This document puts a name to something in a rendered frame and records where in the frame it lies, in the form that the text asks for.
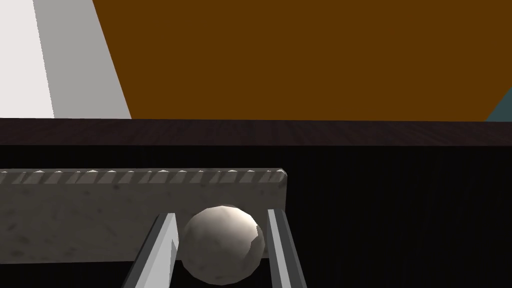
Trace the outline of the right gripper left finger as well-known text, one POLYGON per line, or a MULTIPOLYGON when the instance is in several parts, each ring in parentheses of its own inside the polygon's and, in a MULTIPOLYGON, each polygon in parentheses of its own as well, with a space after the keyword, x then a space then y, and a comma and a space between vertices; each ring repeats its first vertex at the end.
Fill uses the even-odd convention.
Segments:
POLYGON ((176 215, 159 214, 121 288, 169 288, 178 246, 176 215))

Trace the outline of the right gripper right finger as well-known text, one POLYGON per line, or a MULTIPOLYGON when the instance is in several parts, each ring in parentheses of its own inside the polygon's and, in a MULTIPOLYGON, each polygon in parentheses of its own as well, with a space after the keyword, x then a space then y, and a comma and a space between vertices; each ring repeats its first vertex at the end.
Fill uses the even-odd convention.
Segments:
POLYGON ((286 213, 267 211, 267 249, 272 288, 307 288, 286 213))

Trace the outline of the grey round knob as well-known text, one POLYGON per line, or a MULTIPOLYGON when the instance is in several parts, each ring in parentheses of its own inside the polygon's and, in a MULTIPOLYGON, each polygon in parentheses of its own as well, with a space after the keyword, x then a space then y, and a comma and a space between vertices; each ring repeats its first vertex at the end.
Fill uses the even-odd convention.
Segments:
POLYGON ((178 253, 197 280, 226 286, 248 278, 260 265, 265 238, 252 216, 234 206, 206 208, 184 227, 178 253))

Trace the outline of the grey marbled drawer front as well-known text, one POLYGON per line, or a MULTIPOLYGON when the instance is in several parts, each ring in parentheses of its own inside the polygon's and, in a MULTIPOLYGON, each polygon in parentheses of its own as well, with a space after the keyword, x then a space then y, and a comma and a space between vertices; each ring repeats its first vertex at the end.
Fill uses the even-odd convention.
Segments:
POLYGON ((286 193, 280 168, 0 169, 0 264, 133 261, 158 214, 220 205, 264 229, 286 193))

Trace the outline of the dark wooden cupboard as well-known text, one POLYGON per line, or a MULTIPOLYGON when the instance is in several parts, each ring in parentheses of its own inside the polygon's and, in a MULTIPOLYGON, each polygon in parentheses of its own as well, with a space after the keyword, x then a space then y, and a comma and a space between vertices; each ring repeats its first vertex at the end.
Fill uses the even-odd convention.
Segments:
POLYGON ((512 122, 0 119, 0 168, 282 168, 311 288, 512 288, 512 122))

